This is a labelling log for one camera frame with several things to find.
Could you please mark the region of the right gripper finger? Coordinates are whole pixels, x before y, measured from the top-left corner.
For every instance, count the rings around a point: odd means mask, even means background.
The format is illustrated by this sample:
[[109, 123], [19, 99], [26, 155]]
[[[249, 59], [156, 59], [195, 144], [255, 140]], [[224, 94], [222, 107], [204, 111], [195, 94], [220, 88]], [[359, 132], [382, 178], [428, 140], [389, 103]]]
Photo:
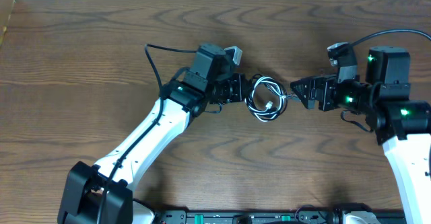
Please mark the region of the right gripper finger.
[[291, 82], [290, 88], [296, 95], [308, 95], [311, 83], [312, 77], [305, 77]]
[[306, 109], [314, 109], [314, 99], [309, 99], [307, 95], [297, 95], [297, 97]]

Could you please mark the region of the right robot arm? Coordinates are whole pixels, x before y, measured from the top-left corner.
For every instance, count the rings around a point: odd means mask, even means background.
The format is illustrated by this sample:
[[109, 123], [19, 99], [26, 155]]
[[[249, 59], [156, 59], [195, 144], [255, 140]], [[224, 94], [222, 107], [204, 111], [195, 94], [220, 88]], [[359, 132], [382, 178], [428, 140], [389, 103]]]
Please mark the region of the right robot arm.
[[311, 76], [290, 84], [305, 108], [327, 112], [341, 108], [366, 117], [368, 133], [394, 173], [407, 223], [430, 222], [430, 104], [409, 98], [410, 55], [394, 46], [370, 48], [366, 79], [360, 82], [348, 43], [328, 48], [332, 75]]

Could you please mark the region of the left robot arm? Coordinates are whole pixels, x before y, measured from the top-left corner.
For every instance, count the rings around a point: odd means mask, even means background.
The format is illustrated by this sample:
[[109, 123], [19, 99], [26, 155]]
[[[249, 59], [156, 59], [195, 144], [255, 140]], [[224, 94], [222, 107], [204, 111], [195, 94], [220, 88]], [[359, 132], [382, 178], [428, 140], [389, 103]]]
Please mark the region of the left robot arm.
[[208, 104], [242, 102], [250, 87], [236, 73], [242, 51], [201, 44], [190, 67], [160, 83], [154, 107], [137, 128], [94, 165], [77, 162], [69, 171], [58, 223], [143, 223], [156, 212], [134, 199], [144, 173], [167, 145], [182, 134]]

